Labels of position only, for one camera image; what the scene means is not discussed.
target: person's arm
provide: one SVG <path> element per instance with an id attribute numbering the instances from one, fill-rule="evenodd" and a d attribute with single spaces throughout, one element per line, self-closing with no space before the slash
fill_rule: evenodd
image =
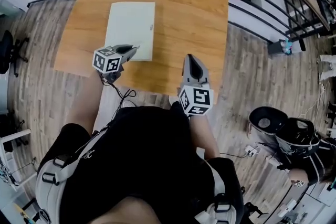
<path id="1" fill-rule="evenodd" d="M 204 158 L 220 157 L 218 145 L 212 134 L 208 118 L 206 116 L 192 116 L 189 124 L 193 144 L 195 147 L 205 150 Z"/>
<path id="2" fill-rule="evenodd" d="M 289 171 L 288 177 L 292 182 L 303 181 L 308 183 L 308 175 L 305 170 L 294 168 Z"/>
<path id="3" fill-rule="evenodd" d="M 84 127 L 92 135 L 93 125 L 98 114 L 103 84 L 101 83 L 98 72 L 94 71 L 86 79 L 83 87 L 76 96 L 69 115 L 67 123 L 76 123 Z"/>

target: wire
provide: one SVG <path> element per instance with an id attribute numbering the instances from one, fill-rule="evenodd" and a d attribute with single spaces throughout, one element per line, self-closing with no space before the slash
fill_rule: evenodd
<path id="1" fill-rule="evenodd" d="M 222 152 L 220 152 L 220 154 L 229 155 L 229 156 L 237 157 L 237 158 L 240 158 L 240 159 L 246 158 L 248 156 L 248 154 L 246 154 L 244 156 L 237 156 L 237 155 L 232 155 L 232 154 L 222 153 Z"/>
<path id="2" fill-rule="evenodd" d="M 279 148 L 279 144 L 278 143 L 264 143 L 264 142 L 255 142 L 256 144 L 260 144 L 260 145 L 263 145 L 263 146 L 267 146 L 269 148 L 271 148 L 272 150 L 276 150 L 277 148 Z"/>
<path id="3" fill-rule="evenodd" d="M 116 111 L 114 112 L 114 114 L 113 114 L 113 116 L 112 116 L 112 120 L 113 120 L 114 117 L 115 117 L 115 115 L 116 115 L 116 114 L 118 113 L 118 111 L 121 109 L 121 106 L 122 106 L 122 103 L 124 102 L 124 100 L 125 100 L 127 97 L 136 97 L 136 96 L 137 96 L 137 95 L 136 95 L 137 93 L 136 93 L 136 91 L 134 91 L 134 90 L 130 90 L 130 89 L 129 89 L 129 90 L 127 90 L 126 93 L 123 95 L 123 94 L 120 92 L 120 90 L 119 90 L 113 83 L 109 83 L 106 79 L 104 79 L 103 75 L 102 75 L 100 72 L 98 72 L 98 74 L 99 74 L 99 76 L 100 76 L 101 83 L 102 83 L 104 86 L 112 86 L 112 87 L 116 90 L 118 96 L 121 98 L 120 103 L 119 103 L 119 105 L 118 105 Z"/>
<path id="4" fill-rule="evenodd" d="M 250 152 L 252 152 L 253 150 L 255 150 L 257 147 L 258 147 L 258 146 L 254 147 L 251 151 L 249 151 L 249 152 L 248 152 L 246 155 L 244 155 L 244 156 L 237 156 L 237 155 L 232 155 L 232 154 L 222 153 L 222 152 L 220 152 L 220 154 L 224 154 L 224 155 L 228 155 L 228 156 L 232 156 L 232 157 L 237 157 L 237 158 L 243 159 L 243 158 L 246 158 L 247 156 L 249 156 Z"/>
<path id="5" fill-rule="evenodd" d="M 308 111 L 309 110 L 311 110 L 315 105 L 316 105 L 316 103 L 318 102 L 318 101 L 320 101 L 320 99 L 324 96 L 324 94 L 325 94 L 325 92 L 327 91 L 327 86 L 325 87 L 325 89 L 323 90 L 322 89 L 322 94 L 321 95 L 319 95 L 319 97 L 317 98 L 317 100 L 314 102 L 314 104 L 305 112 L 305 114 L 300 114 L 299 116 L 298 116 L 298 118 L 299 117 L 301 117 L 301 116 L 306 116 L 307 114 L 308 114 Z M 318 112 L 319 112 L 319 107 L 317 108 L 317 111 L 316 111 L 316 114 L 315 114 L 315 119 L 314 119 L 314 121 L 316 120 L 316 117 L 317 117 L 317 114 L 318 114 Z"/>
<path id="6" fill-rule="evenodd" d="M 18 170 L 16 170 L 16 171 L 12 172 L 12 173 L 11 173 L 11 175 L 12 175 L 12 174 L 14 174 L 15 172 L 17 172 L 17 171 L 19 171 L 19 170 L 21 170 L 21 169 L 23 169 L 23 168 L 27 167 L 27 166 L 28 166 L 28 165 L 30 165 L 30 164 L 34 164 L 34 163 L 35 163 L 35 161 L 36 161 L 36 158 L 34 157 L 34 158 L 31 160 L 31 162 L 30 162 L 30 163 L 26 164 L 25 166 L 23 166 L 23 167 L 19 168 L 19 169 L 18 169 Z"/>

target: power strip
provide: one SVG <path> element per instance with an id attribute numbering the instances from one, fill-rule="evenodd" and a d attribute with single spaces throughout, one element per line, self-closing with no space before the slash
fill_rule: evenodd
<path id="1" fill-rule="evenodd" d="M 248 154 L 249 157 L 252 157 L 254 155 L 257 155 L 260 151 L 257 151 L 256 147 L 252 147 L 250 145 L 247 145 L 245 147 L 245 152 Z"/>

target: black cable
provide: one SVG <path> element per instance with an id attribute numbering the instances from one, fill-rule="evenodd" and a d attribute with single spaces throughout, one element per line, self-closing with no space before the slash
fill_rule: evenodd
<path id="1" fill-rule="evenodd" d="M 121 106 L 122 106 L 122 103 L 124 102 L 124 100 L 125 100 L 127 97 L 136 97 L 136 96 L 137 96 L 137 95 L 136 95 L 137 93 L 136 93 L 136 91 L 134 91 L 134 90 L 130 90 L 130 89 L 129 89 L 129 90 L 127 90 L 126 93 L 123 95 L 123 94 L 120 92 L 120 90 L 119 90 L 113 83 L 109 83 L 107 80 L 105 80 L 104 77 L 103 77 L 103 75 L 102 75 L 100 72 L 98 72 L 98 74 L 99 74 L 99 76 L 100 76 L 101 83 L 102 83 L 104 86 L 112 86 L 112 87 L 116 90 L 118 96 L 121 98 L 120 103 L 119 103 L 119 106 L 117 107 L 116 111 L 114 112 L 114 114 L 113 114 L 113 116 L 112 116 L 112 119 L 113 119 L 114 116 L 117 114 L 117 112 L 121 109 Z"/>
<path id="2" fill-rule="evenodd" d="M 228 155 L 228 156 L 232 156 L 232 157 L 237 157 L 237 158 L 240 158 L 240 159 L 243 159 L 243 158 L 246 158 L 250 152 L 252 152 L 253 150 L 255 150 L 258 146 L 254 147 L 251 151 L 249 151 L 246 155 L 244 156 L 237 156 L 237 155 L 232 155 L 232 154 L 228 154 L 228 153 L 222 153 L 220 152 L 220 154 L 224 154 L 224 155 Z"/>
<path id="3" fill-rule="evenodd" d="M 33 161 L 31 161 L 31 163 L 28 163 L 28 164 L 26 164 L 25 166 L 23 166 L 23 167 L 19 168 L 18 170 L 16 170 L 16 171 L 12 172 L 12 173 L 11 173 L 11 175 L 12 175 L 12 174 L 14 174 L 15 172 L 17 172 L 17 171 L 19 171 L 19 170 L 21 170 L 21 169 L 23 169 L 23 168 L 27 167 L 27 166 L 28 166 L 28 165 L 30 165 L 30 164 L 33 164 Z"/>
<path id="4" fill-rule="evenodd" d="M 275 151 L 279 148 L 279 144 L 276 143 L 276 142 L 273 142 L 273 143 L 256 142 L 256 144 L 267 146 L 267 147 L 269 147 L 269 148 L 271 148 L 272 150 L 275 150 Z"/>
<path id="5" fill-rule="evenodd" d="M 232 154 L 222 153 L 222 152 L 220 152 L 220 154 L 229 155 L 229 156 L 237 157 L 237 158 L 240 158 L 240 159 L 246 158 L 248 156 L 248 154 L 246 154 L 244 156 L 237 156 L 237 155 L 232 155 Z"/>

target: wooden table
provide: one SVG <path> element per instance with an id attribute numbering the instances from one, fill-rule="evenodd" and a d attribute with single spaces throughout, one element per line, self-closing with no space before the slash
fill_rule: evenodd
<path id="1" fill-rule="evenodd" d="M 156 8 L 153 61 L 124 64 L 117 84 L 176 95 L 184 57 L 193 54 L 209 69 L 216 98 L 224 66 L 228 0 L 77 0 L 54 68 L 88 77 L 93 51 L 104 46 L 111 3 L 121 1 L 155 2 Z"/>

